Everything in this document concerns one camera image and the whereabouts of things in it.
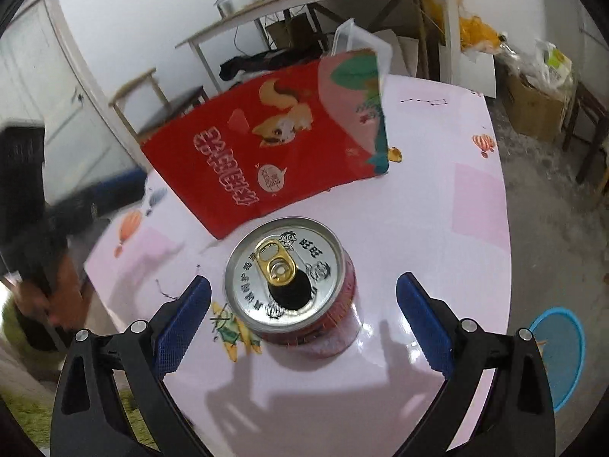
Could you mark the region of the person left hand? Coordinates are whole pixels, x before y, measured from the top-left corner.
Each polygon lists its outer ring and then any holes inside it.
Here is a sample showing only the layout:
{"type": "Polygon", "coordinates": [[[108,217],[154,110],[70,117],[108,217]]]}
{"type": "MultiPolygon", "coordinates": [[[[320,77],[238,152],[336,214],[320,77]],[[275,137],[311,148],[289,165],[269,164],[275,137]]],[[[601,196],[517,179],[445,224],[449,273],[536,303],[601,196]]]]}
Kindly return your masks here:
{"type": "Polygon", "coordinates": [[[18,282],[13,287],[13,298],[19,311],[26,317],[42,319],[64,330],[84,327],[90,310],[94,289],[78,276],[71,257],[65,254],[57,267],[55,289],[45,296],[33,282],[18,282]]]}

